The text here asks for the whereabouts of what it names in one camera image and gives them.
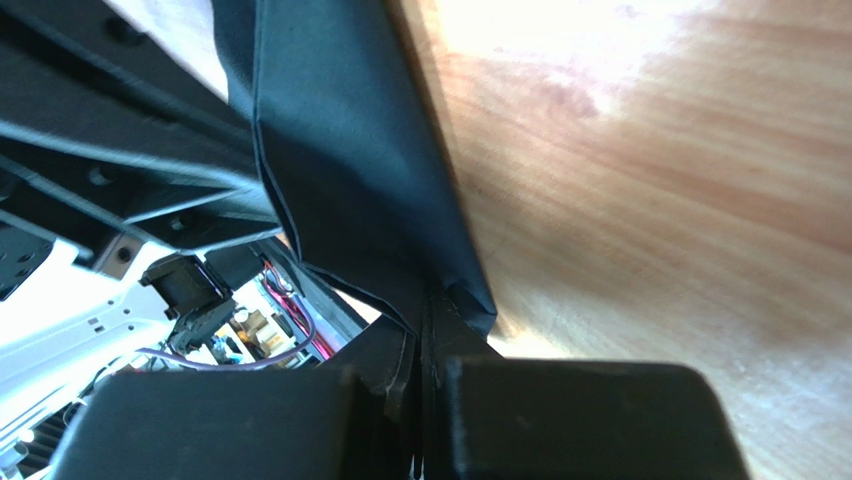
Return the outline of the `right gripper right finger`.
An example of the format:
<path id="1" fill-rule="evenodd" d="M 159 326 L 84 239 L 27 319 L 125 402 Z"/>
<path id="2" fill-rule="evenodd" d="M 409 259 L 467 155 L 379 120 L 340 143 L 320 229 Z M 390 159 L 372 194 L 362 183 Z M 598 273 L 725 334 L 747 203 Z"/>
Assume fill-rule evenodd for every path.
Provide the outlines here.
<path id="1" fill-rule="evenodd" d="M 508 359 L 428 293 L 419 336 L 429 479 L 745 479 L 714 390 L 672 363 Z"/>

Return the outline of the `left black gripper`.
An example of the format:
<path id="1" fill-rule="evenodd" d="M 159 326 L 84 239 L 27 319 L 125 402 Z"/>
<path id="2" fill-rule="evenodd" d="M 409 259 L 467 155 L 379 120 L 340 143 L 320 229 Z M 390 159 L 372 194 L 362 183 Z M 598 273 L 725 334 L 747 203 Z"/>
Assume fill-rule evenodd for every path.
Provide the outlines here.
<path id="1" fill-rule="evenodd" d="M 102 1 L 1 5 L 1 218 L 86 266 L 279 229 L 247 122 Z"/>

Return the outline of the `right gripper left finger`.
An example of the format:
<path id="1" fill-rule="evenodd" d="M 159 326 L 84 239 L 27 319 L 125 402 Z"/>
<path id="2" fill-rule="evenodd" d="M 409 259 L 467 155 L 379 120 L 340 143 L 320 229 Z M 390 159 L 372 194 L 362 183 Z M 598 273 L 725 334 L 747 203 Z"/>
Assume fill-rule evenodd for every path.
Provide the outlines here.
<path id="1" fill-rule="evenodd" d="M 413 336 L 382 318 L 316 367 L 118 374 L 53 477 L 405 479 L 413 361 Z"/>

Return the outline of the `black paper napkin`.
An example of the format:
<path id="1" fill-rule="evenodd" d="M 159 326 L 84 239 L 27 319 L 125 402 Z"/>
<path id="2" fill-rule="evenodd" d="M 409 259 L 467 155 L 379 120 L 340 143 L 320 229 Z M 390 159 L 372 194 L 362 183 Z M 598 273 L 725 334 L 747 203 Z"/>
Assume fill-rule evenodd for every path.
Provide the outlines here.
<path id="1" fill-rule="evenodd" d="M 433 293 L 487 336 L 496 306 L 440 140 L 381 1 L 216 1 L 230 106 L 297 260 L 413 327 Z"/>

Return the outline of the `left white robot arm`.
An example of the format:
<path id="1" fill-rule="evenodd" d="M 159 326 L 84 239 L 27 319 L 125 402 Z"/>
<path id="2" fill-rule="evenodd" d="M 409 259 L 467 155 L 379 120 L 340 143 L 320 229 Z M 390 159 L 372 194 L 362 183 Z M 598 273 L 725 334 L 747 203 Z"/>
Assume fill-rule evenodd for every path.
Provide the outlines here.
<path id="1" fill-rule="evenodd" d="M 280 227 L 251 136 L 253 1 L 1 5 L 1 446 L 224 302 Z"/>

